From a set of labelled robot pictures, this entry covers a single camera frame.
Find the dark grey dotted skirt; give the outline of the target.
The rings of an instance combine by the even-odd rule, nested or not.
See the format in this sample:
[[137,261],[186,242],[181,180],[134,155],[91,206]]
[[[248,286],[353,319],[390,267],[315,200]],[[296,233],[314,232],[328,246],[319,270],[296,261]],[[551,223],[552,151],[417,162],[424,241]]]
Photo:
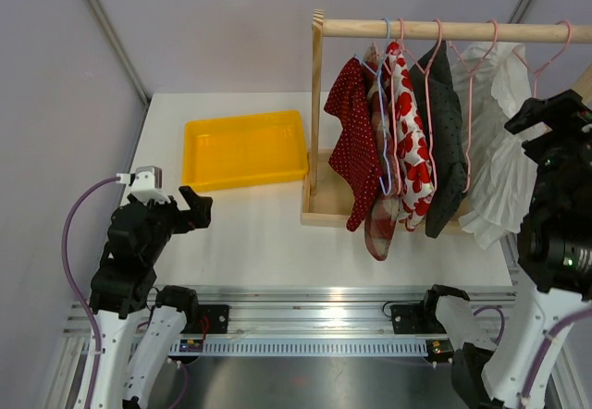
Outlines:
[[425,218],[425,235],[436,238],[459,210],[466,193],[463,114],[454,91],[445,43],[435,44],[410,70],[428,148],[436,165],[437,188]]

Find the pink wire hanger white skirt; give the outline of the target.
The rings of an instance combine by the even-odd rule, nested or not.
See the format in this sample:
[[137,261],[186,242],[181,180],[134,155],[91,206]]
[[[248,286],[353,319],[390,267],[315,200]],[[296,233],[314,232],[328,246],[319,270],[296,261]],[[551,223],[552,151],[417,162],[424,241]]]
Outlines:
[[533,83],[532,83],[532,96],[537,98],[537,91],[538,91],[538,83],[542,75],[544,74],[545,70],[554,63],[571,45],[573,39],[573,29],[574,26],[570,20],[560,20],[556,23],[556,26],[563,25],[566,28],[566,39],[563,43],[562,48],[558,53],[556,53],[550,60],[548,60],[545,64],[540,66],[539,68],[532,68],[526,58],[519,53],[513,51],[514,55],[519,59],[519,61],[524,65],[527,72],[533,76]]

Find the white pleated skirt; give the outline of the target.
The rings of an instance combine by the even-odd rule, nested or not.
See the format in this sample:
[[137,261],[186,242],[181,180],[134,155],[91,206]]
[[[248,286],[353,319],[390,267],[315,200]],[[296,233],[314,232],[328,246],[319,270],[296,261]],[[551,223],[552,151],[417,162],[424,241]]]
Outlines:
[[[462,57],[471,68],[490,46],[488,42],[471,43]],[[483,249],[520,231],[537,177],[537,164],[524,154],[522,143],[545,131],[542,124],[517,135],[504,129],[523,102],[532,97],[528,72],[513,51],[525,57],[523,44],[497,43],[474,80],[470,210],[459,223]],[[469,77],[460,62],[451,68],[451,75],[461,102],[465,150]]]

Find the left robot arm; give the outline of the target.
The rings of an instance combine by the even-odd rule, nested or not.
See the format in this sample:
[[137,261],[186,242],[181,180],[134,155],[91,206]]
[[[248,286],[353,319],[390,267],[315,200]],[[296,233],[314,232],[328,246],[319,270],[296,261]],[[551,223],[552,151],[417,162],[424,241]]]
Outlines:
[[154,265],[171,237],[211,223],[213,200],[191,187],[179,189],[181,210],[156,189],[133,192],[111,216],[98,271],[92,278],[89,345],[78,408],[145,408],[162,364],[180,334],[194,334],[186,352],[204,351],[209,334],[228,330],[226,304],[201,306],[194,289],[167,285],[148,297]]

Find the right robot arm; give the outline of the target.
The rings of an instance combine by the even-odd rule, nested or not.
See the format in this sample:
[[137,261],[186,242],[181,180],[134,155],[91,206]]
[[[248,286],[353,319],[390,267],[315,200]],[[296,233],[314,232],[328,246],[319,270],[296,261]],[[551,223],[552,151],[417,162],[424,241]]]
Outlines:
[[544,124],[526,141],[536,183],[517,236],[520,279],[502,336],[479,325],[468,294],[435,285],[411,304],[387,304],[397,334],[444,334],[451,381],[470,408],[541,408],[573,324],[591,315],[591,90],[530,98],[507,121],[512,134]]

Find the pink wire hanger grey skirt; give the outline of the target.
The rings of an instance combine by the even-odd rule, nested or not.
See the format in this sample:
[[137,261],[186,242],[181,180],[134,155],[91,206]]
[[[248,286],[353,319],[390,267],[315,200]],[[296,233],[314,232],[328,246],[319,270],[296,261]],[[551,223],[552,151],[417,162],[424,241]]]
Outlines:
[[459,62],[464,67],[469,80],[468,80],[468,106],[467,106],[467,144],[465,149],[465,160],[467,164],[467,179],[466,179],[466,186],[463,193],[468,193],[471,187],[472,181],[472,161],[471,161],[471,146],[472,146],[472,131],[473,131],[473,92],[474,92],[474,80],[475,74],[480,69],[481,65],[485,61],[486,57],[491,53],[494,46],[498,42],[499,38],[499,23],[495,19],[490,19],[487,21],[493,25],[493,39],[491,40],[491,46],[488,50],[483,54],[483,56],[477,61],[477,63],[473,67],[469,67],[465,60],[462,57],[462,54],[458,51],[457,47],[453,43],[453,41],[448,41],[448,46],[452,49],[454,54],[457,56]]

